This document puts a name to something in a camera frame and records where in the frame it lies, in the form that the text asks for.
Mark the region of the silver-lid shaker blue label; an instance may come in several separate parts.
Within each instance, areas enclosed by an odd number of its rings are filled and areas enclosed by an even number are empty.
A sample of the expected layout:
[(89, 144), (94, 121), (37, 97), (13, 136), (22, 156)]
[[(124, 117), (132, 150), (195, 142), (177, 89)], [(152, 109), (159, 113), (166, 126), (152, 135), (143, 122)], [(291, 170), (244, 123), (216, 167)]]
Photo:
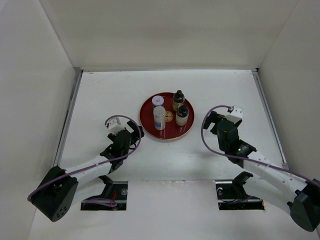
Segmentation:
[(154, 127), (162, 131), (166, 126), (166, 109), (163, 106), (156, 106), (153, 109)]

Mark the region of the white spice bottle black cap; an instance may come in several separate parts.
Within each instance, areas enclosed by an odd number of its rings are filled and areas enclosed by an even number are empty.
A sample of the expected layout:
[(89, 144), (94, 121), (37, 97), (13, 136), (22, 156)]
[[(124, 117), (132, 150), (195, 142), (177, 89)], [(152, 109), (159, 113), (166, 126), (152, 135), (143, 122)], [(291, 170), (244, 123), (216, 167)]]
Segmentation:
[(179, 126), (184, 126), (187, 124), (189, 117), (189, 109), (186, 105), (181, 105), (177, 108), (175, 121)]

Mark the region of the brown spice bottle black cap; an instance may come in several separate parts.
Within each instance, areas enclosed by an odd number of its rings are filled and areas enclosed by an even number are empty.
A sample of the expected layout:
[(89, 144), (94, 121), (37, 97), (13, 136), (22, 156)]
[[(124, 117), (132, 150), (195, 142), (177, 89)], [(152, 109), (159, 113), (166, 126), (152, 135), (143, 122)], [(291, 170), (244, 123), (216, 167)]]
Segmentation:
[(184, 103), (185, 96), (181, 90), (177, 90), (172, 97), (172, 109), (176, 112), (178, 108)]

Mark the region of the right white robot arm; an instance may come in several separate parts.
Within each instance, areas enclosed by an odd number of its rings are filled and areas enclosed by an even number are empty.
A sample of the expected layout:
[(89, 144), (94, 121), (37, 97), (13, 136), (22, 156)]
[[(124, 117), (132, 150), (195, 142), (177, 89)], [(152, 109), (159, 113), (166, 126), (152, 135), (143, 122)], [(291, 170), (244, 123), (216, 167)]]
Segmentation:
[(213, 125), (219, 151), (205, 147), (243, 169), (233, 179), (232, 192), (238, 198), (246, 195), (260, 198), (290, 215), (303, 230), (313, 232), (320, 224), (320, 182), (273, 164), (257, 149), (239, 137), (243, 109), (225, 106), (227, 115), (214, 108), (205, 115), (201, 131)]

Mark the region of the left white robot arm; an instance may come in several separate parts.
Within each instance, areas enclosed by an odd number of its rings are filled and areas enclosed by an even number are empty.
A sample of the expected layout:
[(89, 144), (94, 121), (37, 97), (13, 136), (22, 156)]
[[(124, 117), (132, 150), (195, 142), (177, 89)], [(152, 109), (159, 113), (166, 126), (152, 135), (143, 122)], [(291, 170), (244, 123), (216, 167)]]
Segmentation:
[(118, 210), (123, 201), (117, 200), (119, 191), (113, 190), (113, 181), (108, 177), (122, 166), (140, 145), (144, 137), (143, 128), (133, 120), (122, 127), (115, 119), (107, 124), (108, 138), (111, 144), (94, 159), (71, 168), (52, 167), (39, 186), (27, 197), (27, 200), (42, 212), (49, 220), (56, 222), (66, 215), (77, 190), (84, 184), (100, 179), (95, 187), (94, 196), (81, 201), (82, 210)]

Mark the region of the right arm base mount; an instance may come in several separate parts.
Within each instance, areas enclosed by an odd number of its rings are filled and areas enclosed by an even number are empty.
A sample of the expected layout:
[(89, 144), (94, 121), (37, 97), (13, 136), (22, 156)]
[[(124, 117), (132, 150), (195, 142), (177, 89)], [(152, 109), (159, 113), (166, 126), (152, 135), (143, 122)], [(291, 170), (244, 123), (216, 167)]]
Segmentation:
[(248, 195), (244, 190), (246, 181), (252, 177), (252, 173), (243, 171), (234, 179), (217, 180), (215, 188), (218, 209), (220, 211), (264, 211), (264, 201), (255, 196)]

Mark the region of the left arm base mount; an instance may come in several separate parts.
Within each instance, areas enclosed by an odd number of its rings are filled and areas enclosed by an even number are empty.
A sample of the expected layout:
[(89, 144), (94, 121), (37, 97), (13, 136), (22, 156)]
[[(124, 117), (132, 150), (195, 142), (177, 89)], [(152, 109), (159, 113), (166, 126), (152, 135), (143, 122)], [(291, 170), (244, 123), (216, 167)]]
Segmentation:
[(127, 181), (113, 181), (108, 176), (100, 176), (104, 189), (81, 202), (81, 211), (126, 211), (129, 184)]

